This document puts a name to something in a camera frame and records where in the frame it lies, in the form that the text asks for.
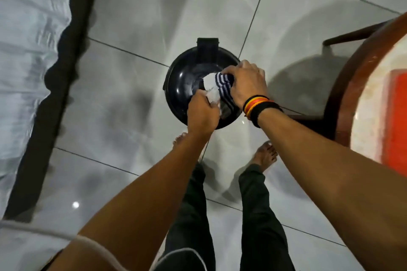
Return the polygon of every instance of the black plastic bucket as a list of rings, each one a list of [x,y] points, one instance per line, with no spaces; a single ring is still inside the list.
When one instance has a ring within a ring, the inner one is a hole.
[[[203,89],[203,78],[239,62],[235,55],[219,47],[217,38],[198,38],[197,46],[180,54],[165,77],[165,99],[175,117],[187,125],[189,101],[197,89]],[[235,108],[226,119],[219,120],[216,129],[230,125],[240,114],[241,110]]]

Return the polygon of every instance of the foot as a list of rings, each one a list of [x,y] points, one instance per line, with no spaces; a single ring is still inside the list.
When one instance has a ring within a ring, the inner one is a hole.
[[[186,135],[187,135],[187,133],[184,132],[184,133],[182,133],[180,136],[178,136],[178,137],[173,141],[173,149],[174,149],[176,146],[178,146],[178,145],[181,143],[181,141],[184,140],[184,138],[186,137]]]
[[[261,145],[254,154],[250,164],[257,164],[260,166],[260,170],[263,173],[269,168],[275,161],[277,161],[278,153],[274,149],[271,142],[265,142]]]

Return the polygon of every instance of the orange object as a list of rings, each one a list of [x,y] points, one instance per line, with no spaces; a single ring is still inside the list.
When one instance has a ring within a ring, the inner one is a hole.
[[[382,163],[407,177],[407,70],[390,75]]]

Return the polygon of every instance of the white sheet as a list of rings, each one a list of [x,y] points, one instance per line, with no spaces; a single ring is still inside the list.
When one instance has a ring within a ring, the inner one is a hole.
[[[69,0],[0,0],[0,217],[70,21]]]

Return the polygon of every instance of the dark green pants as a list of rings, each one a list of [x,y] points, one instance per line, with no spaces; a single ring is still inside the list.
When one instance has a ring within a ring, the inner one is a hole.
[[[178,216],[167,234],[164,255],[189,247],[199,253],[208,271],[215,271],[215,252],[206,217],[203,182],[205,173],[197,164],[189,181]],[[259,166],[250,165],[239,177],[243,203],[241,271],[293,271],[287,238],[269,206],[269,192]],[[204,270],[192,252],[167,256],[156,271]]]

